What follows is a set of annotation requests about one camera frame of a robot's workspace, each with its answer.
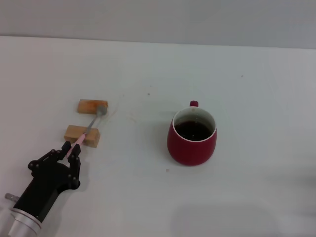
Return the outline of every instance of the white table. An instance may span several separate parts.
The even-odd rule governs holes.
[[[81,186],[59,196],[43,237],[316,235],[315,50],[0,37],[0,81],[1,212],[28,163],[89,124],[79,99],[109,101]],[[190,100],[218,123],[196,167],[166,148]]]

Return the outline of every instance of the white wall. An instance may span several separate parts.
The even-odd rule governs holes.
[[[316,0],[1,0],[0,35],[316,48]]]

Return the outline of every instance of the mug handle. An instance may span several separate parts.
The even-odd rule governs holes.
[[[192,101],[190,102],[190,107],[191,107],[191,106],[198,107],[198,101],[192,100]]]

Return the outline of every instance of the dark liquid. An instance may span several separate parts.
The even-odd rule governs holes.
[[[176,131],[185,139],[191,141],[201,141],[212,135],[212,132],[202,123],[187,121],[175,125]]]

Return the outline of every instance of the wooden block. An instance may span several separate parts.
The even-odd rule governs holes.
[[[108,102],[106,100],[80,100],[77,111],[79,114],[95,115],[97,113],[98,105],[107,107]]]
[[[86,130],[86,127],[69,125],[65,133],[65,140],[74,143]],[[97,128],[92,128],[86,136],[83,144],[89,147],[97,147],[100,139],[100,133]]]

